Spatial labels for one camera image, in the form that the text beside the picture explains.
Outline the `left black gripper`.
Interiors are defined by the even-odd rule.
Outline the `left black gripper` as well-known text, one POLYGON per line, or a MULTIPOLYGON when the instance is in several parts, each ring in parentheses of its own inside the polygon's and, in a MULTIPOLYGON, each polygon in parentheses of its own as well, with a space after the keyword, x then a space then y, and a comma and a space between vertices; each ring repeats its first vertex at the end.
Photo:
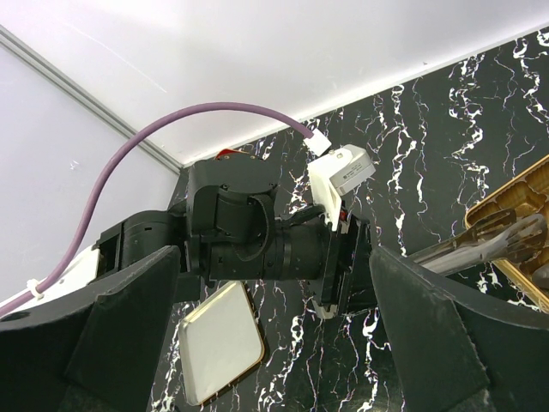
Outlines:
POLYGON ((323 320, 352 316, 377 305, 369 259, 370 222, 348 215, 337 232, 324 236, 323 263, 312 281, 313 307, 323 320))

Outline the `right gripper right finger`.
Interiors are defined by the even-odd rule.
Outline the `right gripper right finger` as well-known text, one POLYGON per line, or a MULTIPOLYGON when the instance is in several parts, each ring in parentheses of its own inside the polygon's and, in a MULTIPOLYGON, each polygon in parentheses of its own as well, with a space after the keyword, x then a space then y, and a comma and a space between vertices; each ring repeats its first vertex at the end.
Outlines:
POLYGON ((546 411, 548 317, 377 247, 371 279, 410 411, 546 411))

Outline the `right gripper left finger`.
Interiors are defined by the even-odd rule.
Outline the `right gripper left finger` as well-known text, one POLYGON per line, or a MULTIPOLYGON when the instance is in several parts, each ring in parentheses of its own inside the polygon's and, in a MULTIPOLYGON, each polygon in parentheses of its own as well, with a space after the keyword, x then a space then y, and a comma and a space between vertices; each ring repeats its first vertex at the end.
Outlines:
POLYGON ((1 321, 3 411, 144 411, 171 315, 180 252, 1 321))

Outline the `gold chocolate box tray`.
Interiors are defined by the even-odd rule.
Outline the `gold chocolate box tray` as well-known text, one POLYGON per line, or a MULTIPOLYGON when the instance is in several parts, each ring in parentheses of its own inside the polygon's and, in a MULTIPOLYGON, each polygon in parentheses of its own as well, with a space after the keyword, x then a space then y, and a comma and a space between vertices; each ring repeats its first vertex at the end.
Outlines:
POLYGON ((473 206, 464 217, 482 263, 496 266, 548 312, 548 158, 473 206))

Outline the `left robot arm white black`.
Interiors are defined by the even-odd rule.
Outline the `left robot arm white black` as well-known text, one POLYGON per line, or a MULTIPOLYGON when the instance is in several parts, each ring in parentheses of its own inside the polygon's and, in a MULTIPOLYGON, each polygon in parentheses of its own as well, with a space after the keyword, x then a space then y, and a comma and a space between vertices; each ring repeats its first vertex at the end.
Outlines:
POLYGON ((350 214, 342 198, 374 167, 320 158, 307 172, 311 203, 282 219, 275 214, 277 173, 267 162, 235 154, 198 161, 183 201, 132 215, 100 235, 94 275, 113 275, 175 246, 182 255, 179 301, 197 300, 201 285, 219 281, 300 280, 320 318, 370 309, 377 303, 368 266, 370 225, 350 214))

